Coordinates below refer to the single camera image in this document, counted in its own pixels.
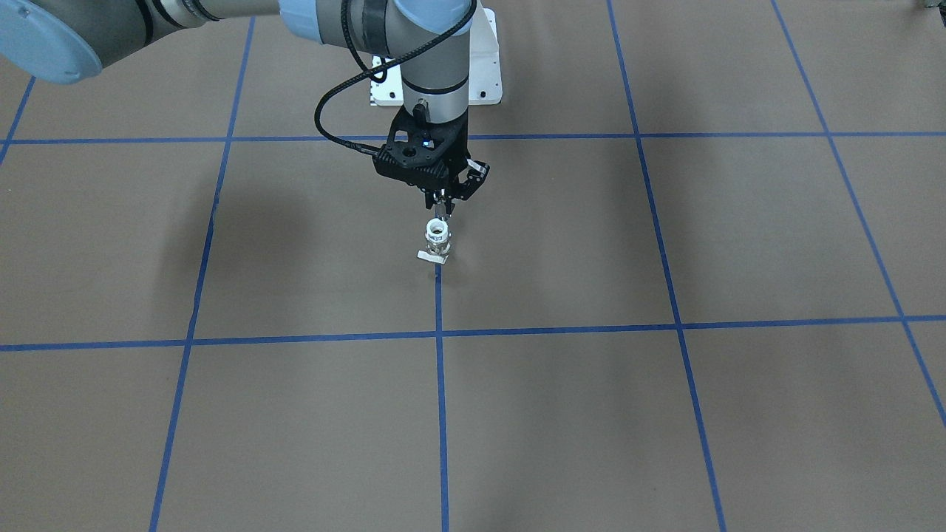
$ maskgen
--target small white object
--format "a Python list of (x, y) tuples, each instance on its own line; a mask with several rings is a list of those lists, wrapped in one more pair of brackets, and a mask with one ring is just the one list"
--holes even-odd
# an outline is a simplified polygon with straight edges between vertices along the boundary
[(427, 239), (427, 250), (418, 251), (417, 258), (434, 264), (446, 264), (450, 254), (450, 226), (447, 221), (434, 218), (427, 222), (424, 238)]
[(417, 252), (417, 258), (420, 258), (421, 260), (425, 260), (425, 261), (427, 261), (427, 262), (433, 262), (434, 264), (441, 264), (441, 265), (447, 264), (447, 258), (446, 258), (446, 257), (441, 257), (441, 256), (439, 256), (439, 255), (434, 255), (434, 254), (428, 253), (428, 252), (426, 252), (426, 251), (424, 251), (424, 250), (421, 250), (421, 251), (418, 251), (418, 252)]
[(427, 222), (427, 241), (436, 246), (450, 243), (450, 226), (439, 218)]

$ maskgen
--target robotic arm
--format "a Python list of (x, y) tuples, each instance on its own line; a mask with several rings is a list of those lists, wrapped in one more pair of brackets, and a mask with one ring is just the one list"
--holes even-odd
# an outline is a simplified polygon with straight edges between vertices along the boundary
[[(361, 74), (322, 98), (316, 126), (329, 140), (370, 155), (380, 175), (420, 188), (435, 216), (428, 223), (428, 249), (418, 256), (444, 263), (454, 201), (469, 199), (489, 172), (467, 150), (476, 9), (477, 0), (0, 0), (0, 53), (37, 78), (68, 84), (181, 29), (281, 14), (295, 35), (346, 47), (359, 62)], [(386, 61), (369, 69), (358, 51)], [(350, 142), (325, 130), (321, 113), (332, 97), (361, 80), (381, 80), (398, 65), (404, 105), (384, 145)]]

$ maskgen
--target mounting plate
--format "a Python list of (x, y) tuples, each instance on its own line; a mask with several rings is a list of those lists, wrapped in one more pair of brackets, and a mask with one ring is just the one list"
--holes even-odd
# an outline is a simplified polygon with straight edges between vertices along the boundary
[[(373, 65), (381, 64), (375, 56)], [(499, 68), (499, 37), (496, 32), (496, 13), (480, 8), (473, 16), (470, 28), (470, 105), (496, 105), (502, 101), (502, 73)], [(388, 71), (383, 83), (371, 83), (371, 104), (382, 107), (404, 105), (401, 89), (401, 69)]]

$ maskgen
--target light blue joint cover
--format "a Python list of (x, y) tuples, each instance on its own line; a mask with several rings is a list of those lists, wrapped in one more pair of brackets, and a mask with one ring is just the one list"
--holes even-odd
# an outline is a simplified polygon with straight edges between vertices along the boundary
[[(470, 9), (470, 0), (394, 0), (394, 5), (408, 20), (440, 35), (464, 18)], [(473, 25), (471, 20), (457, 35), (463, 35)]]
[(324, 44), (315, 4), (316, 0), (279, 0), (279, 14), (293, 35)]
[(75, 30), (27, 0), (0, 0), (0, 54), (33, 76), (62, 85), (102, 71), (98, 54)]

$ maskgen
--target blue tape line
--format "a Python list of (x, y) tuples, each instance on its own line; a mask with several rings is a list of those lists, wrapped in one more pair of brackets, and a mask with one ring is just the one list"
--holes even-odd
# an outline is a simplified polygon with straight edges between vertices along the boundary
[(946, 322), (946, 314), (930, 316), (906, 316), (908, 322)]
[(831, 132), (832, 136), (946, 136), (946, 132)]
[(589, 334), (593, 332), (644, 332), (647, 330), (676, 330), (674, 324), (615, 325), (601, 327), (545, 327), (545, 328), (477, 328), (445, 330), (445, 338), (471, 336), (533, 336), (537, 334)]
[[(946, 136), (946, 132), (832, 132), (832, 136), (863, 137), (932, 137)], [(609, 138), (797, 138), (824, 137), (819, 132), (681, 132), (681, 133), (508, 133), (508, 134), (471, 134), (470, 140), (582, 140)], [(387, 139), (383, 135), (344, 135), (342, 138), (352, 141), (377, 141)], [(324, 142), (319, 135), (258, 135), (258, 136), (170, 136), (170, 137), (129, 137), (129, 138), (22, 138), (10, 139), (0, 144), (10, 146), (43, 146), (59, 144), (183, 144), (183, 143), (223, 143), (231, 142)]]
[(444, 286), (443, 268), (434, 266), (434, 314), (437, 337), (437, 413), (440, 425), (440, 529), (450, 530), (450, 485), (447, 462), (447, 378), (444, 372)]
[[(946, 314), (905, 316), (911, 323), (946, 322)], [(788, 328), (900, 323), (899, 316), (868, 316), (857, 318), (822, 318), (798, 320), (761, 320), (743, 322), (696, 322), (682, 323), (685, 330), (733, 329), (733, 328)], [(554, 334), (589, 334), (647, 332), (676, 330), (676, 324), (614, 325), (592, 327), (546, 327), (546, 328), (477, 328), (444, 330), (444, 338), (469, 338), (484, 336), (535, 336)], [(296, 336), (248, 336), (236, 338), (195, 338), (193, 346), (257, 346), (266, 344), (318, 344), (328, 342), (372, 342), (379, 340), (416, 340), (436, 338), (436, 330), (414, 330), (404, 332), (366, 332), (350, 334), (308, 334)], [(79, 349), (120, 349), (133, 347), (182, 347), (186, 340), (145, 340), (122, 342), (75, 342), (65, 344), (6, 344), (0, 352), (69, 351)]]
[(824, 318), (811, 320), (763, 320), (747, 322), (708, 322), (683, 324), (686, 330), (707, 330), (721, 328), (783, 328), (783, 327), (816, 327), (830, 325), (858, 325), (879, 323), (900, 323), (898, 316), (871, 316), (864, 318)]
[(181, 136), (181, 137), (139, 137), (139, 138), (31, 138), (17, 139), (10, 142), (25, 146), (57, 146), (60, 144), (184, 144), (226, 142), (226, 137)]
[(184, 340), (144, 340), (125, 342), (70, 342), (66, 344), (0, 345), (0, 352), (77, 351), (81, 349), (128, 349), (137, 347), (182, 347)]
[(26, 89), (23, 91), (23, 97), (20, 98), (20, 105), (16, 108), (16, 115), (13, 117), (13, 123), (9, 125), (7, 140), (4, 142), (3, 148), (0, 148), (0, 166), (3, 166), (3, 162), (7, 158), (7, 152), (9, 151), (9, 147), (13, 142), (13, 136), (16, 134), (16, 129), (20, 127), (20, 120), (23, 119), (23, 112), (26, 110), (26, 103), (29, 102), (29, 95), (33, 93), (33, 86), (35, 84), (36, 77), (33, 76), (29, 79), (29, 83), (26, 84)]
[(640, 138), (758, 138), (758, 137), (819, 137), (824, 136), (824, 133), (819, 132), (717, 132), (717, 133), (641, 133)]
[(261, 344), (318, 344), (327, 342), (371, 342), (377, 340), (406, 340), (436, 338), (432, 330), (411, 332), (371, 332), (364, 334), (311, 334), (300, 336), (256, 336), (245, 338), (204, 338), (194, 340), (194, 346), (256, 346)]
[(788, 47), (792, 50), (792, 56), (795, 58), (795, 64), (798, 67), (798, 73), (801, 74), (801, 78), (805, 82), (805, 88), (808, 89), (808, 96), (812, 99), (812, 104), (815, 107), (818, 120), (821, 122), (821, 127), (824, 129), (825, 135), (828, 138), (828, 143), (831, 146), (832, 153), (834, 154), (834, 161), (837, 163), (837, 167), (841, 171), (841, 177), (844, 179), (844, 185), (848, 189), (850, 200), (854, 205), (854, 210), (857, 212), (858, 219), (861, 221), (861, 227), (864, 229), (865, 236), (867, 236), (867, 242), (870, 244), (870, 251), (874, 254), (874, 258), (877, 261), (877, 266), (881, 269), (881, 275), (884, 277), (884, 283), (887, 286), (887, 291), (890, 293), (890, 299), (893, 301), (893, 306), (897, 310), (897, 315), (900, 317), (900, 320), (903, 323), (903, 331), (906, 333), (907, 340), (910, 342), (910, 347), (913, 349), (913, 355), (916, 357), (917, 364), (920, 366), (920, 372), (923, 375), (923, 379), (926, 381), (926, 387), (929, 389), (930, 396), (933, 398), (933, 403), (939, 412), (939, 420), (942, 422), (943, 427), (946, 427), (946, 409), (943, 408), (943, 403), (939, 397), (939, 392), (937, 391), (936, 385), (933, 383), (933, 379), (930, 377), (929, 370), (926, 367), (926, 361), (923, 360), (923, 355), (920, 352), (920, 348), (917, 346), (917, 343), (914, 340), (913, 331), (910, 329), (910, 322), (906, 319), (906, 316), (903, 313), (903, 307), (900, 303), (900, 298), (897, 296), (897, 291), (894, 290), (893, 281), (890, 279), (890, 274), (886, 269), (886, 265), (884, 264), (884, 258), (881, 256), (880, 248), (877, 246), (877, 241), (874, 239), (873, 233), (870, 231), (870, 226), (867, 224), (867, 216), (864, 214), (864, 209), (861, 208), (861, 203), (858, 201), (857, 194), (854, 192), (854, 186), (850, 181), (850, 177), (848, 176), (848, 170), (844, 166), (844, 160), (841, 158), (841, 152), (838, 150), (837, 144), (834, 142), (831, 129), (828, 128), (828, 121), (825, 119), (824, 113), (821, 111), (821, 104), (818, 103), (818, 98), (815, 95), (815, 89), (812, 88), (808, 74), (805, 72), (805, 67), (801, 64), (801, 57), (798, 55), (795, 42), (792, 40), (792, 34), (789, 32), (788, 25), (785, 23), (785, 17), (783, 17), (781, 14), (779, 2), (778, 0), (770, 0), (770, 2), (772, 4), (772, 9), (779, 18), (779, 24), (781, 25), (782, 33), (785, 34), (785, 40), (788, 42)]
[(630, 78), (627, 75), (627, 67), (624, 61), (623, 48), (621, 45), (621, 36), (618, 33), (618, 23), (614, 16), (614, 5), (612, 0), (607, 0), (607, 12), (608, 17), (611, 20), (611, 32), (614, 36), (614, 45), (618, 52), (618, 64), (621, 67), (621, 77), (624, 83), (624, 93), (627, 97), (627, 108), (631, 115), (631, 125), (634, 127), (634, 135), (637, 137), (640, 171), (643, 174), (644, 186), (647, 189), (647, 203), (650, 205), (651, 209), (651, 217), (654, 223), (654, 233), (657, 236), (657, 247), (660, 250), (660, 261), (663, 266), (664, 278), (667, 283), (667, 294), (670, 297), (670, 306), (674, 314), (676, 337), (680, 344), (680, 354), (683, 358), (683, 366), (687, 374), (687, 384), (690, 387), (690, 399), (693, 407), (693, 416), (696, 420), (696, 428), (700, 436), (700, 446), (703, 449), (703, 460), (706, 465), (709, 489), (712, 493), (713, 506), (716, 510), (716, 522), (719, 525), (720, 532), (726, 532), (726, 516), (723, 513), (723, 503), (720, 498), (719, 488), (716, 483), (716, 471), (712, 463), (710, 442), (707, 438), (706, 426), (703, 422), (703, 409), (700, 407), (699, 394), (696, 390), (696, 381), (693, 377), (692, 366), (690, 364), (690, 352), (687, 348), (687, 340), (684, 335), (684, 329), (680, 319), (680, 308), (676, 301), (676, 290), (674, 289), (674, 279), (670, 271), (670, 262), (667, 259), (667, 248), (664, 245), (663, 233), (660, 229), (660, 217), (657, 213), (657, 201), (654, 197), (654, 188), (652, 187), (650, 180), (650, 171), (647, 168), (647, 158), (644, 154), (643, 139), (640, 135), (637, 110), (634, 106), (634, 97), (631, 92)]
[(174, 404), (171, 407), (171, 417), (167, 424), (167, 438), (165, 440), (165, 452), (161, 459), (161, 471), (158, 474), (158, 486), (154, 493), (154, 506), (151, 509), (151, 523), (149, 532), (157, 532), (158, 521), (161, 518), (161, 504), (164, 501), (165, 486), (167, 483), (167, 471), (170, 467), (171, 453), (174, 450), (174, 436), (177, 432), (178, 416), (181, 412), (181, 400), (184, 397), (184, 383), (187, 379), (187, 367), (190, 364), (191, 348), (194, 345), (194, 333), (197, 329), (197, 318), (201, 311), (201, 297), (203, 295), (203, 284), (207, 276), (207, 263), (210, 260), (210, 248), (214, 240), (214, 221), (217, 216), (217, 208), (220, 203), (220, 192), (223, 189), (223, 180), (227, 173), (227, 163), (230, 158), (230, 148), (234, 129), (237, 126), (237, 112), (239, 110), (240, 96), (243, 91), (243, 80), (246, 77), (246, 67), (250, 59), (250, 49), (253, 46), (253, 32), (256, 19), (251, 18), (246, 31), (246, 43), (243, 46), (243, 59), (239, 69), (239, 76), (236, 79), (236, 89), (234, 91), (233, 108), (230, 112), (230, 125), (227, 129), (226, 144), (223, 147), (223, 155), (220, 158), (220, 170), (217, 177), (217, 187), (214, 190), (214, 202), (210, 209), (210, 222), (207, 224), (207, 236), (204, 239), (203, 255), (201, 256), (201, 268), (197, 276), (197, 287), (194, 290), (194, 310), (190, 316), (190, 323), (187, 326), (187, 338), (184, 344), (184, 354), (181, 357), (181, 369), (178, 373), (177, 388), (174, 391)]

